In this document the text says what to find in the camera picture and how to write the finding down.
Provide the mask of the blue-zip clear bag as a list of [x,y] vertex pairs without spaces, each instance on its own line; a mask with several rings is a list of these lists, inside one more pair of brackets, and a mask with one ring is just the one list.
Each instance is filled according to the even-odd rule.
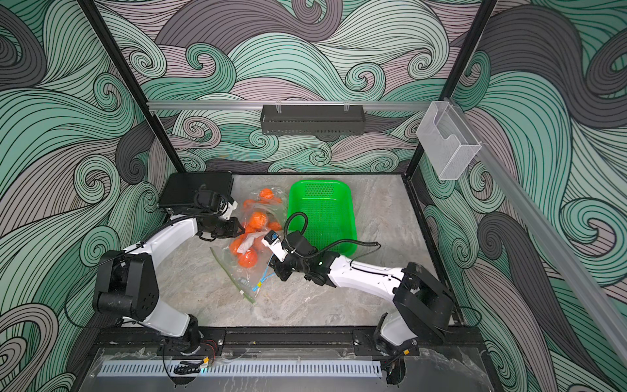
[[271,230],[281,234],[282,223],[271,211],[253,209],[244,219],[244,233],[226,248],[226,265],[238,290],[251,302],[265,281],[274,276],[269,261],[274,254],[262,243]]

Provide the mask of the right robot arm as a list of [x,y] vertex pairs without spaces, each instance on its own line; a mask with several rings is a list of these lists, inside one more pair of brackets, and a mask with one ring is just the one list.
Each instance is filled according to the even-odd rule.
[[371,338],[382,354],[403,354],[419,341],[444,343],[454,300],[431,272],[415,262],[403,268],[374,266],[332,250],[343,243],[380,248],[377,242],[343,238],[318,250],[305,238],[309,223],[306,214],[292,214],[284,227],[297,217],[304,219],[301,230],[283,237],[271,230],[262,238],[262,244],[272,252],[269,267],[279,279],[285,282],[300,273],[318,286],[354,289],[392,303],[395,312],[382,315]]

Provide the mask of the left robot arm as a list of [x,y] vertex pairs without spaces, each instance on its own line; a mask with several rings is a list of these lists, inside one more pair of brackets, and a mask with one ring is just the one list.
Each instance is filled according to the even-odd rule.
[[160,298],[156,268],[190,238],[209,234],[206,240],[212,242],[242,235],[244,228],[233,215],[237,207],[228,194],[199,189],[186,212],[136,245],[105,253],[97,265],[93,310],[155,330],[178,343],[182,355],[197,353],[202,346],[198,320]]

